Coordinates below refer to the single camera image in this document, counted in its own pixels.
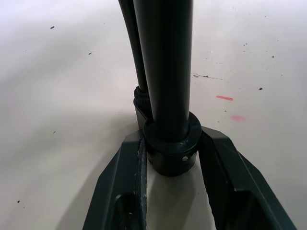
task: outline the black pole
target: black pole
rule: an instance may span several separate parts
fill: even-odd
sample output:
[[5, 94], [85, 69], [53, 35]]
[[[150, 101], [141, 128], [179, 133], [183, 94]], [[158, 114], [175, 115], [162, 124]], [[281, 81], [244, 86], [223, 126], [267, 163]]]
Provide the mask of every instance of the black pole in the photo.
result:
[[192, 0], [133, 0], [156, 134], [189, 131]]
[[142, 92], [148, 92], [133, 0], [118, 0], [118, 1], [128, 31], [139, 88]]

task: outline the pink spot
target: pink spot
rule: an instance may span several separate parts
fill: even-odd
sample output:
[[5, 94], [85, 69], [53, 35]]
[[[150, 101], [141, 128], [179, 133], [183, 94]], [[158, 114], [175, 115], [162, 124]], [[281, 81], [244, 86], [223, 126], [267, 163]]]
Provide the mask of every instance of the pink spot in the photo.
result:
[[231, 119], [233, 119], [234, 121], [238, 121], [238, 122], [246, 121], [246, 118], [240, 115], [232, 115]]
[[232, 101], [232, 100], [233, 100], [233, 98], [231, 98], [231, 97], [224, 97], [224, 96], [220, 96], [220, 95], [217, 95], [216, 97], [217, 97], [217, 98], [220, 98], [220, 99], [229, 100], [229, 101]]

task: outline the black tube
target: black tube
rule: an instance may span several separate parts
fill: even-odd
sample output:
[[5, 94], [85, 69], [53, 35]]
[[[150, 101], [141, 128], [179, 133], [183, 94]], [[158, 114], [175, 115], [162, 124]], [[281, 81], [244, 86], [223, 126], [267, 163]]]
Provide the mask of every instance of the black tube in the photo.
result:
[[157, 137], [189, 131], [192, 0], [133, 0]]
[[128, 36], [131, 44], [136, 75], [138, 78], [139, 88], [142, 92], [148, 92], [145, 69], [140, 45], [138, 26], [136, 23], [133, 0], [118, 0], [121, 11], [124, 16]]

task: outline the black metal stand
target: black metal stand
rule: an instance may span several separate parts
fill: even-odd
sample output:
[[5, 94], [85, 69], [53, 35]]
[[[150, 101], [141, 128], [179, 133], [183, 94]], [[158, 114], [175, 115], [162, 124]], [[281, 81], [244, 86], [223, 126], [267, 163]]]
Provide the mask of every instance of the black metal stand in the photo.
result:
[[119, 3], [138, 75], [134, 105], [142, 131], [126, 137], [100, 175], [83, 230], [145, 230], [146, 156], [158, 173], [177, 176], [193, 166], [197, 151], [217, 230], [295, 230], [257, 168], [189, 112], [192, 1]]

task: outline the white surface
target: white surface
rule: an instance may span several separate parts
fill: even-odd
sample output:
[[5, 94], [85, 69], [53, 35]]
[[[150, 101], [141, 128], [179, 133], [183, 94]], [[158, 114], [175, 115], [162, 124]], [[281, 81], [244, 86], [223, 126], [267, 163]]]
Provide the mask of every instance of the white surface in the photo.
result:
[[[191, 72], [223, 80], [192, 77], [190, 96], [202, 125], [233, 140], [301, 230], [306, 6], [196, 0]], [[80, 230], [99, 174], [137, 129], [137, 80], [119, 5], [12, 0], [0, 10], [0, 229]], [[214, 229], [199, 165], [178, 178], [149, 165], [147, 193], [148, 230]]]

